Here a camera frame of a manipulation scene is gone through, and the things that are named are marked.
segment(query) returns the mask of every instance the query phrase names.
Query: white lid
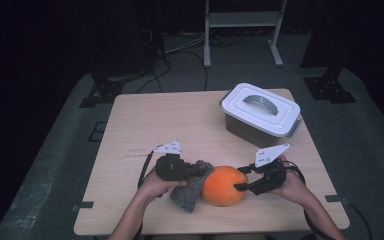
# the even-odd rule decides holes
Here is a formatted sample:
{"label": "white lid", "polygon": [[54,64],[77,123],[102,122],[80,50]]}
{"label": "white lid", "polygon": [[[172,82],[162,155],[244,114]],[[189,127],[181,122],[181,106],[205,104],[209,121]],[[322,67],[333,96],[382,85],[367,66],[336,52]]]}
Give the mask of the white lid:
{"label": "white lid", "polygon": [[238,84],[221,106],[230,116],[276,137],[290,137],[299,126],[298,104],[248,83]]}

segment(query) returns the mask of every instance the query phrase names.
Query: forearm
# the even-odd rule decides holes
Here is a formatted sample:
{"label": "forearm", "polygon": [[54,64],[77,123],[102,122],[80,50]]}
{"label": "forearm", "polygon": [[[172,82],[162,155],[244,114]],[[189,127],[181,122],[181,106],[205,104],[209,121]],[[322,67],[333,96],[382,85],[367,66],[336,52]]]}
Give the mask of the forearm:
{"label": "forearm", "polygon": [[344,235],[336,226],[329,213],[315,196],[302,206],[317,229],[336,240],[345,239]]}
{"label": "forearm", "polygon": [[139,230],[149,199],[137,192],[124,211],[116,228],[111,233],[110,240],[131,240]]}

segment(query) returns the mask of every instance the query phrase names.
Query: wooden table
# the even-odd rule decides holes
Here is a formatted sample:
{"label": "wooden table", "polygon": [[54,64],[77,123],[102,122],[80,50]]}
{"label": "wooden table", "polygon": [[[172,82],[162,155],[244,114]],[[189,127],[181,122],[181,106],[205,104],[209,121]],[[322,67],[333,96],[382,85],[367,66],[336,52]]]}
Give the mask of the wooden table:
{"label": "wooden table", "polygon": [[[292,99],[286,89],[269,90]],[[146,156],[156,146],[173,140],[182,145],[181,157],[214,166],[247,166],[255,160],[255,145],[225,129],[225,114],[219,101],[225,91],[120,95],[115,100],[96,157],[83,202],[74,226],[78,235],[108,235],[133,197]],[[284,153],[303,172],[307,186],[319,198],[339,228],[349,226],[339,202],[327,202],[336,195],[328,173],[305,122]],[[154,153],[148,171],[162,154]],[[254,181],[261,175],[248,175]],[[193,213],[176,206],[169,193],[152,202],[145,214],[143,234],[188,234],[268,232],[309,229],[300,206],[273,194],[245,198],[230,207],[216,207],[198,200]]]}

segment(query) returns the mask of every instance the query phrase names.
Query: black handheld controller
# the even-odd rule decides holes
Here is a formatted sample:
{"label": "black handheld controller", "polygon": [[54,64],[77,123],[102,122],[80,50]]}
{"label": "black handheld controller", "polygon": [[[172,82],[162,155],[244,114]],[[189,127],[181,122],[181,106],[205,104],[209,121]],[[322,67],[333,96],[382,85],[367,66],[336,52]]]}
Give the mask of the black handheld controller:
{"label": "black handheld controller", "polygon": [[155,171],[165,181],[186,181],[191,176],[204,176],[206,172],[197,164],[185,162],[179,154],[169,153],[157,159]]}
{"label": "black handheld controller", "polygon": [[238,170],[244,174],[254,171],[263,175],[262,178],[250,184],[241,183],[234,185],[239,191],[249,190],[255,195],[260,195],[261,193],[266,193],[279,188],[286,180],[286,167],[283,166],[283,163],[277,160],[259,168],[256,168],[254,164],[250,164],[249,166],[238,168]]}

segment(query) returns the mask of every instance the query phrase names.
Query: gray sponge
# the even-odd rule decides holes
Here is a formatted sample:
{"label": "gray sponge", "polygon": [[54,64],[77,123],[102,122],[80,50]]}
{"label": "gray sponge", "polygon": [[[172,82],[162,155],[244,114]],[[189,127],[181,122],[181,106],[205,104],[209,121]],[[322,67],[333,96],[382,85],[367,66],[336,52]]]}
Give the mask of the gray sponge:
{"label": "gray sponge", "polygon": [[208,162],[198,160],[196,161],[196,166],[205,170],[204,176],[189,177],[186,186],[175,187],[170,194],[170,199],[188,213],[193,212],[196,201],[201,193],[202,186],[204,185],[204,181],[208,175],[213,172],[213,165]]}

